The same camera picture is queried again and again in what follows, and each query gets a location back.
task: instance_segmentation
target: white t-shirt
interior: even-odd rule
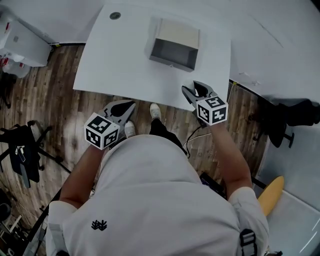
[[[268,246],[267,219],[251,188],[226,201],[202,185],[183,151],[154,135],[126,139],[105,156],[95,194],[79,209],[49,206],[70,256],[233,256],[241,226],[254,231],[258,255]]]

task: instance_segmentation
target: white desk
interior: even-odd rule
[[[111,20],[109,16],[113,12],[121,13],[121,17]],[[149,60],[160,18],[201,30],[193,72]],[[106,3],[84,48],[73,89],[193,110],[181,86],[187,80],[198,80],[210,85],[226,100],[230,56],[230,38],[190,17],[153,8]]]

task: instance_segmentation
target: yellow board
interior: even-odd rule
[[[282,194],[284,185],[285,178],[283,176],[279,176],[275,178],[259,196],[258,201],[265,216],[268,216],[276,206]]]

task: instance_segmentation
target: white sneaker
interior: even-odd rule
[[[135,125],[133,122],[126,122],[126,124],[124,125],[124,133],[126,138],[130,138],[136,135]]]
[[[150,114],[151,114],[152,120],[158,118],[161,121],[161,111],[158,104],[152,103],[150,105]]]

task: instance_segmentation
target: floor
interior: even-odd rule
[[[18,79],[10,94],[11,108],[1,103],[0,127],[10,128],[15,124],[26,124],[37,120],[42,129],[52,126],[44,141],[44,149],[50,154],[63,157],[63,164],[72,170],[88,147],[84,140],[83,126],[93,112],[102,109],[108,102],[121,97],[73,90],[78,64],[84,46],[63,46],[57,48],[46,67],[32,68],[24,79]],[[238,86],[233,86],[229,97],[227,128],[248,162],[251,172],[257,172],[267,138],[259,142],[253,137],[259,131],[255,122],[248,116],[257,108],[257,97]],[[151,117],[149,102],[136,100],[132,116],[138,134],[148,134]],[[191,112],[161,105],[163,121],[167,129],[177,135],[182,143],[199,126]],[[33,129],[37,138],[37,127]],[[207,134],[208,129],[199,130],[194,136]],[[0,145],[0,153],[8,146]],[[207,172],[221,181],[219,163],[210,135],[190,141],[190,163],[200,175]],[[51,198],[61,188],[68,177],[54,161],[41,157],[44,171],[40,171],[40,182],[31,182],[25,188],[22,178],[12,171],[10,158],[3,160],[4,173],[0,173],[0,187],[8,189],[18,200],[17,211],[22,215],[26,228],[32,227]]]

